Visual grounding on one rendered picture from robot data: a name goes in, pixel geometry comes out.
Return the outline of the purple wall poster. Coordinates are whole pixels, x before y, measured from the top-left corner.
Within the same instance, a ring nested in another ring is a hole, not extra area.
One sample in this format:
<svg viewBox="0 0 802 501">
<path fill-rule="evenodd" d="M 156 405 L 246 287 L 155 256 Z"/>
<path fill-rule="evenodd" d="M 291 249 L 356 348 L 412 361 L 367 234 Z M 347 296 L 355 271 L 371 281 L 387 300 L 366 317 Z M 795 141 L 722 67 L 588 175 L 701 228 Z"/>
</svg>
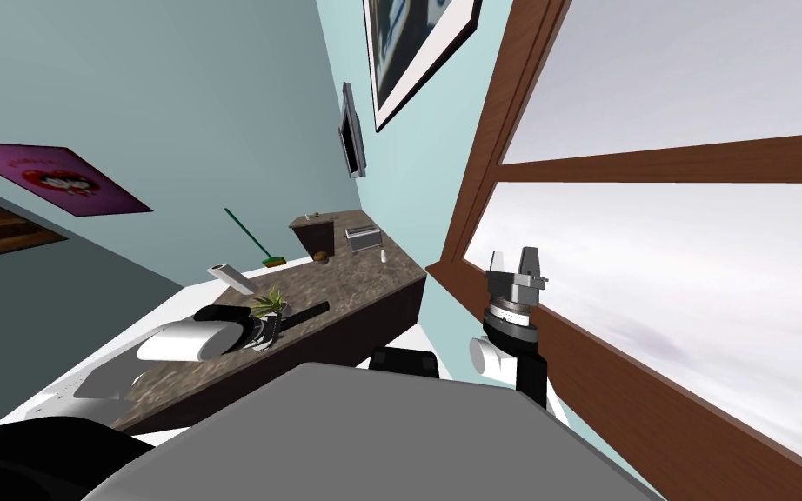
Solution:
<svg viewBox="0 0 802 501">
<path fill-rule="evenodd" d="M 74 217 L 151 211 L 66 147 L 0 144 L 0 176 Z"/>
</svg>

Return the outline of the green broom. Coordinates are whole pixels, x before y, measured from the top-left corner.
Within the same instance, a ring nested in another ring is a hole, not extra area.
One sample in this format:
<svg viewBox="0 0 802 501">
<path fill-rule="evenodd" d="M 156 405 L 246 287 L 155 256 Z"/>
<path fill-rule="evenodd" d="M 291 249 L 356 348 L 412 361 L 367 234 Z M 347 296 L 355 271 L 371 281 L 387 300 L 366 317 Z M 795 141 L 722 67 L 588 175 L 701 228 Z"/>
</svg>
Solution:
<svg viewBox="0 0 802 501">
<path fill-rule="evenodd" d="M 265 259 L 262 261 L 263 266 L 265 266 L 266 268 L 274 268 L 287 264 L 287 261 L 284 257 L 275 256 L 268 250 L 266 250 L 265 247 L 251 233 L 251 231 L 246 228 L 246 226 L 237 218 L 235 214 L 231 212 L 230 209 L 224 208 L 224 212 L 233 222 L 237 224 L 237 226 L 244 232 L 244 234 L 264 253 Z"/>
</svg>

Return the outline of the silver toaster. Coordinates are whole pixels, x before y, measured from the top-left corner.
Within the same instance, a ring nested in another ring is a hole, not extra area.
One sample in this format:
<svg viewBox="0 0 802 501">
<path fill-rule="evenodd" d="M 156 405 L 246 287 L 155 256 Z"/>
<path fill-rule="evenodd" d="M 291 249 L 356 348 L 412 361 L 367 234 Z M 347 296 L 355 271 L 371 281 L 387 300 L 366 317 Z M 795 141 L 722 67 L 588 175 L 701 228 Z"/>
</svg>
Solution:
<svg viewBox="0 0 802 501">
<path fill-rule="evenodd" d="M 376 225 L 362 225 L 344 229 L 344 239 L 348 241 L 351 253 L 357 254 L 373 247 L 382 247 L 382 231 Z"/>
</svg>

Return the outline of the black wall television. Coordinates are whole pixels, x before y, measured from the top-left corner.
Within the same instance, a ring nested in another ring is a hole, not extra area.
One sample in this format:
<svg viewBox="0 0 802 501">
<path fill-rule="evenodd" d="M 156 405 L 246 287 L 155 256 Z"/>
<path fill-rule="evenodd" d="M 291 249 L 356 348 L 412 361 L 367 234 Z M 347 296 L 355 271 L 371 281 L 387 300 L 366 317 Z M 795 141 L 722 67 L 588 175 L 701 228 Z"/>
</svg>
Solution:
<svg viewBox="0 0 802 501">
<path fill-rule="evenodd" d="M 355 111 L 352 88 L 348 82 L 342 84 L 342 107 L 338 135 L 350 178 L 365 176 L 366 159 L 358 114 Z"/>
</svg>

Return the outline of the brown marble counter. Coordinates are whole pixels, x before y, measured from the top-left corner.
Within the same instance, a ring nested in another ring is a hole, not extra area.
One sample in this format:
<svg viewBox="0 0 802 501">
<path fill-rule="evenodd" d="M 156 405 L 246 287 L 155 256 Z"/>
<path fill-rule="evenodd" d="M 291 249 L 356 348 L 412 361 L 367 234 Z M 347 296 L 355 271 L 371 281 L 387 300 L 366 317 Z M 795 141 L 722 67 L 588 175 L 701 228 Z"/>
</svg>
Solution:
<svg viewBox="0 0 802 501">
<path fill-rule="evenodd" d="M 189 427 L 300 364 L 355 367 L 417 321 L 426 274 L 390 237 L 352 254 L 344 230 L 368 225 L 361 210 L 334 217 L 335 255 L 328 264 L 279 267 L 253 278 L 258 295 L 275 286 L 295 312 L 327 301 L 330 310 L 283 331 L 264 351 L 243 349 L 203 362 L 162 362 L 131 387 L 133 407 L 113 423 L 129 434 Z M 385 249 L 386 264 L 380 261 Z"/>
</svg>

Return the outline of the white paper towel roll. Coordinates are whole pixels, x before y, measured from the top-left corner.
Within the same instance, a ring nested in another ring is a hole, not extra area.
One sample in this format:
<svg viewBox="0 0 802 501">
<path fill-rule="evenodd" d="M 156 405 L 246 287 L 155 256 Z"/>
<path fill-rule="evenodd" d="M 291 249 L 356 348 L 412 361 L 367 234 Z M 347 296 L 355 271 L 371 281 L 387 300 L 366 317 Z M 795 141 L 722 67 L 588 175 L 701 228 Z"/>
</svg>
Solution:
<svg viewBox="0 0 802 501">
<path fill-rule="evenodd" d="M 242 295 L 249 296 L 255 292 L 254 283 L 227 263 L 212 265 L 207 271 Z"/>
</svg>

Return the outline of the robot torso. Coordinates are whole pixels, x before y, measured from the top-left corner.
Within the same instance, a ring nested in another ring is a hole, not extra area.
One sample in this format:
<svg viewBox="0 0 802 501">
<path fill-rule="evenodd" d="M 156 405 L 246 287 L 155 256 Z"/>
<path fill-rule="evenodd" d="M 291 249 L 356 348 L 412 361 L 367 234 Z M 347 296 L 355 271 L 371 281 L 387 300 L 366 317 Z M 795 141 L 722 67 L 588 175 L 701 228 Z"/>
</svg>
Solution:
<svg viewBox="0 0 802 501">
<path fill-rule="evenodd" d="M 84 501 L 663 501 L 519 391 L 306 363 Z"/>
</svg>

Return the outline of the white framed wall picture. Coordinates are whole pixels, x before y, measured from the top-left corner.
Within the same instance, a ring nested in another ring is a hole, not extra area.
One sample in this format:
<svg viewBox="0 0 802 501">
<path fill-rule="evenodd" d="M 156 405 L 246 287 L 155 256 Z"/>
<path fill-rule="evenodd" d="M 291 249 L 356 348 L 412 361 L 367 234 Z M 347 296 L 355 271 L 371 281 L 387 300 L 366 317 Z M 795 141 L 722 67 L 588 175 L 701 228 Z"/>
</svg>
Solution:
<svg viewBox="0 0 802 501">
<path fill-rule="evenodd" d="M 362 0 L 375 131 L 474 33 L 483 0 Z"/>
</svg>

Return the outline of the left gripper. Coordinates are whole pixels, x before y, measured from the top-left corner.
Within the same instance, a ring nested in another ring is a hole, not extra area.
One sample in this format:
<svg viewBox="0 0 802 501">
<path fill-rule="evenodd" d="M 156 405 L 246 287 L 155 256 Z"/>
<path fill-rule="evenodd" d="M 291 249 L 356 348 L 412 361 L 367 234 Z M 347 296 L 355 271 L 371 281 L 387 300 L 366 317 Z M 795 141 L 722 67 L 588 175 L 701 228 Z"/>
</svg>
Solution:
<svg viewBox="0 0 802 501">
<path fill-rule="evenodd" d="M 307 308 L 291 315 L 288 315 L 290 312 L 289 307 L 285 307 L 277 314 L 277 325 L 275 332 L 279 333 L 289 330 L 293 327 L 310 321 L 314 317 L 324 314 L 329 310 L 330 304 L 327 301 L 323 301 L 322 303 L 316 304 L 311 308 Z"/>
</svg>

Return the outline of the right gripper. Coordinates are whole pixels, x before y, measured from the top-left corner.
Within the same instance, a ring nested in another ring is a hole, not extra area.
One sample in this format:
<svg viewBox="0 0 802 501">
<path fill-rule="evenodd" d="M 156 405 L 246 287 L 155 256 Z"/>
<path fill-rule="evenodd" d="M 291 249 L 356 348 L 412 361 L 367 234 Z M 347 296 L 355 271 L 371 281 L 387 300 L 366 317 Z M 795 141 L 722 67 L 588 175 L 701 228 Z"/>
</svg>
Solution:
<svg viewBox="0 0 802 501">
<path fill-rule="evenodd" d="M 522 249 L 518 273 L 505 272 L 503 252 L 493 251 L 485 276 L 493 303 L 514 304 L 522 311 L 538 305 L 540 291 L 545 289 L 547 282 L 541 277 L 539 254 L 535 247 Z"/>
</svg>

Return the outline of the brown framed window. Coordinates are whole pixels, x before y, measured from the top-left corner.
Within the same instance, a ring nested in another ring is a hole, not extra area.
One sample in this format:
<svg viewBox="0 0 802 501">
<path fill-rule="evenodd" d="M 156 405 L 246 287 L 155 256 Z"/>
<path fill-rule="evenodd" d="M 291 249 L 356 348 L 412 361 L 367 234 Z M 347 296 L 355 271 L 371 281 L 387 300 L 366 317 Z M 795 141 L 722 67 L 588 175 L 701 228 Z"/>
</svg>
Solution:
<svg viewBox="0 0 802 501">
<path fill-rule="evenodd" d="M 464 259 L 499 182 L 802 184 L 802 135 L 502 165 L 572 0 L 512 0 L 441 258 L 429 273 L 474 317 L 485 274 Z M 557 393 L 667 501 L 802 501 L 802 458 L 540 307 Z"/>
</svg>

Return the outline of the dark brown box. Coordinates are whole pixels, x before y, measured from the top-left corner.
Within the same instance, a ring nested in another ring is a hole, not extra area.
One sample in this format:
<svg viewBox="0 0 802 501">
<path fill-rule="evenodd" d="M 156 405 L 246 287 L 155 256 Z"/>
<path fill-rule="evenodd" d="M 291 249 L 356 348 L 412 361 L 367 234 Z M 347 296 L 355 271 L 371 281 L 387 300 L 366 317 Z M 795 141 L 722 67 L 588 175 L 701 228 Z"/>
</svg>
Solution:
<svg viewBox="0 0 802 501">
<path fill-rule="evenodd" d="M 334 217 L 305 215 L 297 217 L 289 228 L 311 257 L 321 251 L 327 257 L 335 255 Z"/>
</svg>

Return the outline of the small green potted plant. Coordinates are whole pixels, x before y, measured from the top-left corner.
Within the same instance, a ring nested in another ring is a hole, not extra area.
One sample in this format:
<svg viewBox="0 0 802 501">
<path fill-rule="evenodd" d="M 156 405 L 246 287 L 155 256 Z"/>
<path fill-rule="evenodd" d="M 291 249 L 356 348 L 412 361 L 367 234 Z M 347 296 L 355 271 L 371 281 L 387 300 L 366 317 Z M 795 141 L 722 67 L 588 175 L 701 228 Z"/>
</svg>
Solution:
<svg viewBox="0 0 802 501">
<path fill-rule="evenodd" d="M 258 318 L 269 315 L 282 317 L 290 315 L 290 304 L 275 286 L 272 286 L 265 294 L 254 297 L 251 300 L 250 308 L 251 315 Z"/>
</svg>

